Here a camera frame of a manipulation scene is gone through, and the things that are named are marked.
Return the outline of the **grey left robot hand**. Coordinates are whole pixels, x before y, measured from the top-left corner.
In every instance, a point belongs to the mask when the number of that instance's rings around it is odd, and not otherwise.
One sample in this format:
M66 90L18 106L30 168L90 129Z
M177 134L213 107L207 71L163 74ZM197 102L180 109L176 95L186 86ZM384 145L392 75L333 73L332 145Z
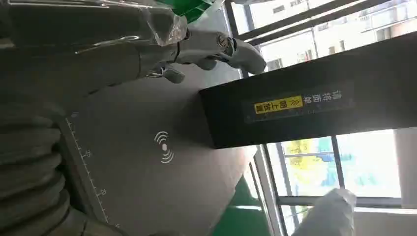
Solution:
M180 83L174 63L212 70L218 62L263 72L250 44L191 29L163 0L3 0L0 107L68 110L82 97L143 77Z

